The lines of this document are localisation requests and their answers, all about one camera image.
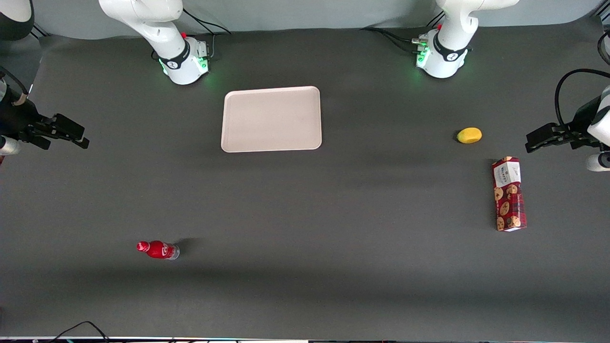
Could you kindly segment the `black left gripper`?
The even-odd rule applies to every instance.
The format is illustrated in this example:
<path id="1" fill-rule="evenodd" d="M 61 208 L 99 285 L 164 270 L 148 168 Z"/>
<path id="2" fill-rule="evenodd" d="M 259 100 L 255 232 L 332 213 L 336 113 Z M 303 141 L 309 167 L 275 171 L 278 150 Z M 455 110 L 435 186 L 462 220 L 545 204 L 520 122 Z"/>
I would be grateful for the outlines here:
<path id="1" fill-rule="evenodd" d="M 569 144 L 571 148 L 578 149 L 582 146 L 590 146 L 601 149 L 603 143 L 599 139 L 588 133 L 589 126 L 597 115 L 601 102 L 601 97 L 597 96 L 586 104 L 582 105 L 576 112 L 573 119 L 566 123 L 556 106 L 556 117 L 559 124 L 547 123 L 539 128 L 538 135 L 527 135 L 525 149 L 527 153 L 535 152 L 541 148 L 555 145 Z"/>

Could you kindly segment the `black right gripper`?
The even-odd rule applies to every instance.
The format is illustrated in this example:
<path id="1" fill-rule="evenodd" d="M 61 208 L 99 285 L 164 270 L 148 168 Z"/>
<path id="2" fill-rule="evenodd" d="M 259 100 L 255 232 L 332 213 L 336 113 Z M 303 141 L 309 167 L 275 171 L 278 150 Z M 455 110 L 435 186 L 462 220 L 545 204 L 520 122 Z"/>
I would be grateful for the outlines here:
<path id="1" fill-rule="evenodd" d="M 53 138 L 69 141 L 82 149 L 89 147 L 90 141 L 84 137 L 85 128 L 60 113 L 53 116 L 53 126 L 50 128 L 50 118 L 39 114 L 35 105 L 26 100 L 22 105 L 13 105 L 13 100 L 6 97 L 0 105 L 1 134 L 23 142 L 35 142 Z"/>

